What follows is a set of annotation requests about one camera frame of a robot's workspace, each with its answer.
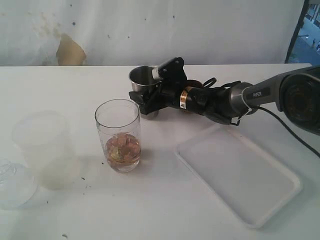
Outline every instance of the white table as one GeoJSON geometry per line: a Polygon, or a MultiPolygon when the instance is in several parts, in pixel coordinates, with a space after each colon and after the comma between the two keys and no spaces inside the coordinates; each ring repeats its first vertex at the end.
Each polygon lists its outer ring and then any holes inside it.
{"type": "MultiPolygon", "coordinates": [[[[185,72],[189,79],[202,82],[216,77],[217,85],[236,80],[254,84],[307,66],[194,65],[185,66],[185,72]]],[[[216,124],[205,117],[163,109],[155,120],[141,120],[142,162],[134,171],[120,174],[107,164],[102,165],[104,156],[94,112],[107,100],[129,98],[128,73],[133,68],[0,68],[0,157],[24,163],[11,141],[14,123],[31,112],[55,110],[71,122],[73,144],[85,166],[70,188],[59,191],[40,188],[21,209],[0,211],[1,240],[65,239],[62,234],[68,240],[319,238],[320,159],[264,112],[243,119],[239,130],[296,172],[304,188],[260,230],[242,225],[172,151],[177,144],[216,124]]],[[[266,107],[276,112],[274,103],[266,107]]],[[[283,113],[277,114],[289,122],[283,113]]],[[[289,125],[320,150],[319,136],[289,125]]]]}

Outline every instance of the glass tumbler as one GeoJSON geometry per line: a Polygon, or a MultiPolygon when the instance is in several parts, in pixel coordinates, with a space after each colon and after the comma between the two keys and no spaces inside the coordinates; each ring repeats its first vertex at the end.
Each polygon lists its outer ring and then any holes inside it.
{"type": "Polygon", "coordinates": [[[55,111],[33,113],[12,130],[12,140],[37,182],[60,189],[78,174],[67,120],[55,111]]]}
{"type": "Polygon", "coordinates": [[[140,111],[136,103],[114,99],[101,104],[94,114],[104,156],[119,173],[133,170],[140,161],[140,111]]]}

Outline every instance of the stainless steel cup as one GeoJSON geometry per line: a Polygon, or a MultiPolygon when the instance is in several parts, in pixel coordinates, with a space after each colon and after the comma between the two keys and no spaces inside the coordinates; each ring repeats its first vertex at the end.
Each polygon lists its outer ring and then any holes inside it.
{"type": "MultiPolygon", "coordinates": [[[[151,92],[152,89],[160,81],[156,80],[152,76],[152,66],[139,66],[134,68],[129,73],[129,79],[131,80],[132,90],[134,92],[151,92]]],[[[148,115],[141,114],[143,119],[151,120],[158,115],[159,111],[154,111],[148,115]]]]}

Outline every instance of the black cable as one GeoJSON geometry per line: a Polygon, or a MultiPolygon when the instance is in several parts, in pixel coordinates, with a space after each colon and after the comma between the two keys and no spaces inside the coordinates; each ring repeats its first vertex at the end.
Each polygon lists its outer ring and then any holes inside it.
{"type": "Polygon", "coordinates": [[[288,130],[288,132],[295,137],[295,139],[297,139],[301,144],[303,144],[307,149],[309,149],[310,151],[312,151],[315,155],[318,156],[318,158],[320,158],[320,153],[315,150],[312,146],[310,146],[308,143],[306,143],[305,141],[303,141],[298,135],[296,135],[294,133],[294,131],[292,131],[286,124],[284,121],[282,121],[282,119],[280,117],[278,117],[276,114],[274,114],[272,111],[261,107],[261,106],[252,106],[252,109],[260,109],[262,111],[265,111],[266,113],[270,114],[271,116],[273,116],[274,118],[276,118],[284,127],[285,129],[288,130]]]}

